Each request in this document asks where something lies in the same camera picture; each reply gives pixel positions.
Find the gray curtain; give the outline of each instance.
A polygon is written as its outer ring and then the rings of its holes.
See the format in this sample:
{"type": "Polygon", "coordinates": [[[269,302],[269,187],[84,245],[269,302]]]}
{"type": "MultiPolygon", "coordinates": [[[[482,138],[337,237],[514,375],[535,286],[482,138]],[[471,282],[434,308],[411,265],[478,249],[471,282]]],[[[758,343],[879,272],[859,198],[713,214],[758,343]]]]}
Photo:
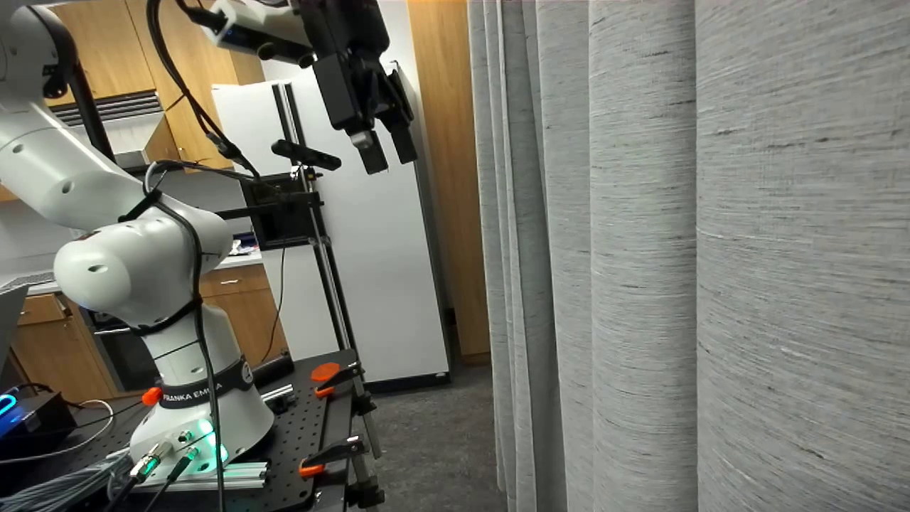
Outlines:
{"type": "Polygon", "coordinates": [[[910,3],[469,0],[508,510],[910,510],[910,3]]]}

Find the refrigerator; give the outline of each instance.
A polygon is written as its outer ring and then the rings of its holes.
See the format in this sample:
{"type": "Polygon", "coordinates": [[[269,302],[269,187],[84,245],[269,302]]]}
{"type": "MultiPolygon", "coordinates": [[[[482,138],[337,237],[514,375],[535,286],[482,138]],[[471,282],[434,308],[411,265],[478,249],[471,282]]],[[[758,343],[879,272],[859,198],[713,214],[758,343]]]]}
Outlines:
{"type": "MultiPolygon", "coordinates": [[[[381,6],[391,37],[384,60],[400,64],[418,92],[405,3],[381,6]]],[[[289,82],[306,146],[342,158],[337,170],[319,180],[319,194],[366,384],[448,375],[437,272],[427,237],[430,211],[418,187],[418,170],[427,167],[400,164],[391,138],[377,124],[388,167],[370,177],[347,133],[330,128],[313,70],[265,63],[265,77],[268,82],[255,86],[216,86],[216,111],[225,133],[262,173],[283,173],[289,163],[269,154],[269,146],[282,138],[272,82],[289,82]]],[[[276,305],[282,305],[289,356],[309,357],[337,350],[313,248],[286,248],[283,256],[265,249],[262,262],[276,305]]]]}

